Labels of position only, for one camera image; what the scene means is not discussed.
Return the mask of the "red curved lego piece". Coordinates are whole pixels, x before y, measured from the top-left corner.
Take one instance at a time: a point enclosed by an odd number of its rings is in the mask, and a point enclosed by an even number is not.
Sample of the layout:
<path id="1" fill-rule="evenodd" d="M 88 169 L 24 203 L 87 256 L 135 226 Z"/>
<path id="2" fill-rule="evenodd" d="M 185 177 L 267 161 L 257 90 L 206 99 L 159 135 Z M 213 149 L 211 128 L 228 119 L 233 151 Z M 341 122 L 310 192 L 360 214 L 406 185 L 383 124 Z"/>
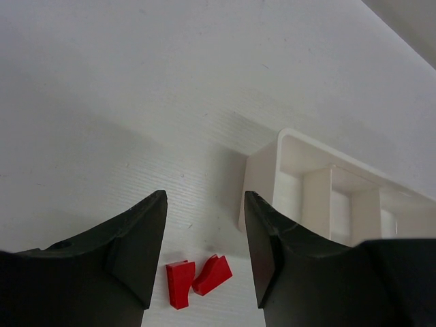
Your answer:
<path id="1" fill-rule="evenodd" d="M 233 276 L 224 255 L 213 255 L 204 263 L 202 271 L 192 283 L 193 291 L 205 296 Z"/>

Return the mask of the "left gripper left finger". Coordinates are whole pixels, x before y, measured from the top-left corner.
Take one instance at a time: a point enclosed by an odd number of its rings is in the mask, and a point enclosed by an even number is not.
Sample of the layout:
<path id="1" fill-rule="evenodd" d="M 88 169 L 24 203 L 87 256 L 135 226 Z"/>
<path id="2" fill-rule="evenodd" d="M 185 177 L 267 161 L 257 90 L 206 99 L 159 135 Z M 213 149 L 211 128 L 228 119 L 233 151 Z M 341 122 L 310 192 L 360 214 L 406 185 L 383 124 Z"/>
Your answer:
<path id="1" fill-rule="evenodd" d="M 47 249 L 1 253 L 2 326 L 140 326 L 150 307 L 168 199 L 127 211 Z"/>

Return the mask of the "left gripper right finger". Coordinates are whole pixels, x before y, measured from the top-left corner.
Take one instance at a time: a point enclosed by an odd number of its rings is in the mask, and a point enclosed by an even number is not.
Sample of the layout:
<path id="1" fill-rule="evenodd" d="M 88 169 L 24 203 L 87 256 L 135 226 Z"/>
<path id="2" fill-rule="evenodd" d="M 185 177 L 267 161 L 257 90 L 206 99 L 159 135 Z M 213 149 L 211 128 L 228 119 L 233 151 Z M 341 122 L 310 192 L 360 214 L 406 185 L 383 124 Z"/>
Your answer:
<path id="1" fill-rule="evenodd" d="M 347 247 L 245 193 L 258 307 L 267 326 L 434 326 L 435 241 Z"/>

